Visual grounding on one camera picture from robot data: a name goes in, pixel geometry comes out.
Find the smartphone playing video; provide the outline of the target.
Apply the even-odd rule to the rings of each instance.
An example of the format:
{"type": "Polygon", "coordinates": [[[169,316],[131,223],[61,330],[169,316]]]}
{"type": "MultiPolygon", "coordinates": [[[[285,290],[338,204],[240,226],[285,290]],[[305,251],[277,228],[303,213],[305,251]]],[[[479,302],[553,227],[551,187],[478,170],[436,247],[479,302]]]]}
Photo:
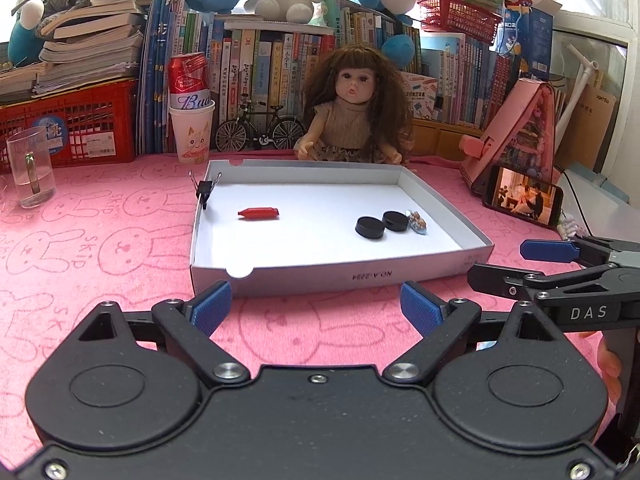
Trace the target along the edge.
{"type": "Polygon", "coordinates": [[[562,188],[530,174],[496,165],[490,170],[483,205],[529,223],[554,229],[560,220],[562,188]]]}

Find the small blue figurine charm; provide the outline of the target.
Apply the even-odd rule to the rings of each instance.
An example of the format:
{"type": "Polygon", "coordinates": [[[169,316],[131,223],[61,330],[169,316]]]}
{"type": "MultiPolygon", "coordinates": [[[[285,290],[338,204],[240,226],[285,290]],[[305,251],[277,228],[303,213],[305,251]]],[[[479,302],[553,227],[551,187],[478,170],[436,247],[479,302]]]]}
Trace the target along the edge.
{"type": "Polygon", "coordinates": [[[409,211],[407,214],[408,226],[414,232],[425,235],[427,233],[427,222],[417,211],[409,211]]]}

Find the black round puck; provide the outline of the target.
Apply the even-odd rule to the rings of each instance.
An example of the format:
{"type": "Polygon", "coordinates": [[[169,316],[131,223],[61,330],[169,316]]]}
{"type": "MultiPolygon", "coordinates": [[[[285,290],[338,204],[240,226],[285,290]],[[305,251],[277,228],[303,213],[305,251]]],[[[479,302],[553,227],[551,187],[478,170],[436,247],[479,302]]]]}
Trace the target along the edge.
{"type": "Polygon", "coordinates": [[[385,211],[382,221],[386,229],[393,232],[405,232],[409,226],[408,217],[402,212],[394,210],[385,211]]]}
{"type": "Polygon", "coordinates": [[[385,232],[385,224],[378,218],[363,216],[357,220],[355,230],[368,240],[380,240],[385,232]]]}

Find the pink bunny table mat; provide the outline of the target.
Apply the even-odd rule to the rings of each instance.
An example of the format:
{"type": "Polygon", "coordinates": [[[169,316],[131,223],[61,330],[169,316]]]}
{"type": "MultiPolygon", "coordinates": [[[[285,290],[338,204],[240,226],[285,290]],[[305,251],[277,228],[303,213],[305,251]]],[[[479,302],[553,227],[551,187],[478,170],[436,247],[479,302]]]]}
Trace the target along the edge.
{"type": "Polygon", "coordinates": [[[615,479],[598,372],[544,310],[484,312],[429,384],[382,377],[422,337],[396,285],[237,297],[205,385],[152,307],[190,300],[186,168],[68,182],[1,229],[1,452],[20,479],[615,479]]]}

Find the white shallow cardboard box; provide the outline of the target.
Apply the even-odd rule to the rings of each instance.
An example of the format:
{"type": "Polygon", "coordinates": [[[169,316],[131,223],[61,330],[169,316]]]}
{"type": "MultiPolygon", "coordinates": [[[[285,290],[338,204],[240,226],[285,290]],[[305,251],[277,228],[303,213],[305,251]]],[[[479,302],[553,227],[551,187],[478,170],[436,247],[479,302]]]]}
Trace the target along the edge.
{"type": "Polygon", "coordinates": [[[339,292],[463,274],[494,244],[410,170],[393,165],[297,160],[212,160],[222,173],[196,211],[190,271],[194,292],[228,281],[237,297],[339,292]],[[274,207],[277,219],[243,220],[245,208],[274,207]],[[363,216],[417,211],[427,233],[385,228],[360,236],[363,216]]]}

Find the pink triangular toy house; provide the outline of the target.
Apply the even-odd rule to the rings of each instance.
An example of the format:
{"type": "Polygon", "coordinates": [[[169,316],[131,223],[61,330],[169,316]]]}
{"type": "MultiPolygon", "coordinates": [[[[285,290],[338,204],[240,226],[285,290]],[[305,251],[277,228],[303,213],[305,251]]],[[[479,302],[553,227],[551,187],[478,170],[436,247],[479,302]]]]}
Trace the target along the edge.
{"type": "Polygon", "coordinates": [[[551,183],[554,140],[552,87],[543,81],[521,78],[482,136],[462,136],[462,178],[476,195],[485,192],[491,168],[496,165],[551,183]]]}

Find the small binder clip on box edge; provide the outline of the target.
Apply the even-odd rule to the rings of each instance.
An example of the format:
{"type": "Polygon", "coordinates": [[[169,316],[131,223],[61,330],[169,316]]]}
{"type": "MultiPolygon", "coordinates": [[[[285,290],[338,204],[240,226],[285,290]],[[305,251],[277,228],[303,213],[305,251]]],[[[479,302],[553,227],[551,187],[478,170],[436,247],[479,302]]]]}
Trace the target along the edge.
{"type": "Polygon", "coordinates": [[[198,199],[198,203],[200,204],[201,208],[205,210],[207,208],[209,197],[212,195],[214,188],[216,188],[216,185],[221,180],[222,173],[218,172],[216,177],[214,177],[214,180],[197,181],[195,180],[194,173],[192,171],[189,171],[189,177],[194,186],[195,195],[196,195],[196,198],[198,199]]]}

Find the white paper cup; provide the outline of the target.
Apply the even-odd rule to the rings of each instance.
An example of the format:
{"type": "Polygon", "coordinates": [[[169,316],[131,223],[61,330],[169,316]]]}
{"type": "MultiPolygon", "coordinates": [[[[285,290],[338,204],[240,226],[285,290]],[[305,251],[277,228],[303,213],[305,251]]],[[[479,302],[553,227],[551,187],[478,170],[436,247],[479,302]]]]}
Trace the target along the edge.
{"type": "Polygon", "coordinates": [[[208,159],[214,110],[214,101],[192,110],[173,107],[169,109],[176,140],[176,153],[182,164],[196,165],[208,159]]]}

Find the miniature black bicycle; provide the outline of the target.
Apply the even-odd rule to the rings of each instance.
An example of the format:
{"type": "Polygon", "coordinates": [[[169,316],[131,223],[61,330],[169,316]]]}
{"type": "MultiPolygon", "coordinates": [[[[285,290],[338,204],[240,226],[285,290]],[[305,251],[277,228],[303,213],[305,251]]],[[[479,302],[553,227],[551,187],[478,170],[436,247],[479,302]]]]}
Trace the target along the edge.
{"type": "Polygon", "coordinates": [[[239,106],[236,117],[222,122],[214,133],[214,148],[218,152],[248,150],[292,150],[305,133],[303,123],[293,115],[283,115],[282,105],[259,101],[265,110],[255,110],[254,102],[239,106]]]}

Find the pencil pattern white box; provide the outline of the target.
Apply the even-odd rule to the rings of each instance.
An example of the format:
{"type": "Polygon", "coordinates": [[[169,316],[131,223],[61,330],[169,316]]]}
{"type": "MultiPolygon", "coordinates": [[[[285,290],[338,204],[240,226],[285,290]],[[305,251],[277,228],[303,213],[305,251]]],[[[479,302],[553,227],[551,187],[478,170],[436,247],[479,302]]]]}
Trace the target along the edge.
{"type": "Polygon", "coordinates": [[[407,72],[401,72],[400,76],[412,117],[434,120],[437,117],[437,79],[407,72]]]}

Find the clear glass mug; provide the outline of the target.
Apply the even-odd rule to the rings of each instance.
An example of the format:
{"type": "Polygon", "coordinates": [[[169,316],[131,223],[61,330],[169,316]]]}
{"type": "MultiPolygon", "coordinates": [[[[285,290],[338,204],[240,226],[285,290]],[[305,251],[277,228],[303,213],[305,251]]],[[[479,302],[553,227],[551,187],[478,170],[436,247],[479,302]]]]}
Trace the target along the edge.
{"type": "Polygon", "coordinates": [[[36,208],[50,200],[56,185],[46,128],[17,131],[8,137],[6,147],[20,206],[36,208]]]}

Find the red beer can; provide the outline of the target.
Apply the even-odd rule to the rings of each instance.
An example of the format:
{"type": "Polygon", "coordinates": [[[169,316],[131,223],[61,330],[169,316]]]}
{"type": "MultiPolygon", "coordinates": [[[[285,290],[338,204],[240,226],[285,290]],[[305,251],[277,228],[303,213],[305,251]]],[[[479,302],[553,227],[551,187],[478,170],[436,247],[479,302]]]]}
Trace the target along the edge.
{"type": "Polygon", "coordinates": [[[173,56],[168,64],[169,104],[176,110],[198,110],[210,102],[208,61],[203,52],[173,56]]]}

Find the row of upright books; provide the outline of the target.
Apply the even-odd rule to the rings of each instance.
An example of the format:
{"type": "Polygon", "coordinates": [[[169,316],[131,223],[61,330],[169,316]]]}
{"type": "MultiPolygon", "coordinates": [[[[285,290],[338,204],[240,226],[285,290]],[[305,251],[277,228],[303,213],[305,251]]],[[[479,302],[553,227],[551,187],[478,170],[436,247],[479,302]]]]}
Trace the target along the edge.
{"type": "MultiPolygon", "coordinates": [[[[512,58],[460,32],[426,32],[404,25],[416,53],[404,72],[436,78],[433,122],[484,129],[510,88],[512,58]]],[[[215,102],[210,145],[218,126],[241,104],[282,105],[303,121],[304,88],[320,58],[344,44],[382,50],[394,34],[391,18],[347,0],[322,0],[310,24],[268,22],[250,14],[203,14],[186,0],[151,0],[141,59],[134,148],[139,154],[171,152],[168,64],[175,55],[203,52],[210,98],[215,102]]]]}

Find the red plastic basket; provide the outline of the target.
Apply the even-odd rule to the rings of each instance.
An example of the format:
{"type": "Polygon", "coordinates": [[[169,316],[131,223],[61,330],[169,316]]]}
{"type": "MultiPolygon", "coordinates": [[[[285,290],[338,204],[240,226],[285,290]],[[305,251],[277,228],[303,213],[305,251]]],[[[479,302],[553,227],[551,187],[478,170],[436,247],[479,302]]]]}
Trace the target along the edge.
{"type": "Polygon", "coordinates": [[[500,15],[463,0],[418,0],[420,23],[426,32],[460,32],[492,44],[502,22],[500,15]]]}

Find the blue white plush left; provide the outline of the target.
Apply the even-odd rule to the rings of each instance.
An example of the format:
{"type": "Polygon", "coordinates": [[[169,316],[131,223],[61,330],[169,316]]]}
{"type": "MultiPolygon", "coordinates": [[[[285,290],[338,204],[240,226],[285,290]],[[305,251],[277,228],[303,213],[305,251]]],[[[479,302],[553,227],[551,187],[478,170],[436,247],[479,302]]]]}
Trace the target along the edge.
{"type": "Polygon", "coordinates": [[[13,66],[37,63],[43,40],[36,31],[43,18],[44,0],[17,0],[12,14],[16,20],[6,51],[9,62],[13,66]]]}

